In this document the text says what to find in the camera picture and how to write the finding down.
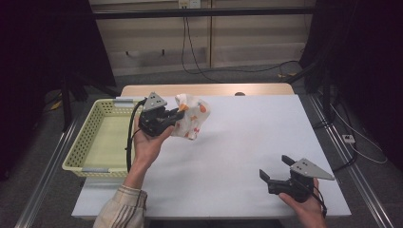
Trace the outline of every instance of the basket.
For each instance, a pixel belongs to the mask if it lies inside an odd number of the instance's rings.
[[[68,151],[63,169],[79,177],[124,178],[128,125],[136,103],[131,99],[96,101]]]

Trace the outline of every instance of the sleeve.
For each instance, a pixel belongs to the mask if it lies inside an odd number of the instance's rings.
[[[95,219],[94,227],[144,227],[145,191],[119,187]]]

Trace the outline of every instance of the table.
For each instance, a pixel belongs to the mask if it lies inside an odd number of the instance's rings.
[[[125,87],[122,95],[146,96],[150,91],[163,97],[178,93],[208,95],[202,98],[209,100],[208,103],[212,105],[212,115],[201,127],[202,133],[195,141],[170,138],[164,143],[160,157],[144,181],[144,190],[149,194],[147,217],[290,217],[294,212],[279,198],[267,193],[267,185],[259,179],[259,169],[263,169],[273,179],[288,179],[289,168],[280,162],[280,155],[285,154],[295,160],[306,156],[332,173],[298,96],[293,95],[289,85],[130,85]],[[250,96],[234,97],[237,92]],[[174,103],[172,97],[166,100],[168,105]],[[248,112],[252,115],[251,120],[239,121],[237,115],[225,116],[223,120],[214,115],[215,112],[222,112],[222,104],[228,104],[225,110],[231,112],[242,112],[240,106],[252,104],[251,110],[254,111]],[[257,121],[261,116],[270,121]],[[223,126],[236,127],[240,131],[225,131]],[[254,132],[259,134],[248,138]],[[206,149],[204,146],[207,144],[214,146]],[[122,182],[87,179],[72,215],[93,219]],[[329,208],[328,217],[351,215],[336,181],[323,180],[320,189]]]

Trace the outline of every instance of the wall outlet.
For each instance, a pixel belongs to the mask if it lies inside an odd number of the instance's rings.
[[[200,9],[202,7],[201,0],[189,0],[189,8]]]
[[[178,0],[179,9],[189,9],[189,0]]]
[[[352,135],[342,135],[341,137],[345,143],[355,143],[355,139]]]

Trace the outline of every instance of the white tabletop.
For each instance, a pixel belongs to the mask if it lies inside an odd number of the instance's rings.
[[[167,109],[173,97],[164,97]],[[306,158],[332,173],[297,95],[206,96],[211,115],[195,141],[171,137],[148,170],[146,216],[152,219],[278,219],[294,212],[259,178],[287,180],[281,155]],[[87,179],[74,217],[94,218],[123,180]],[[328,217],[349,216],[335,180],[320,180]]]

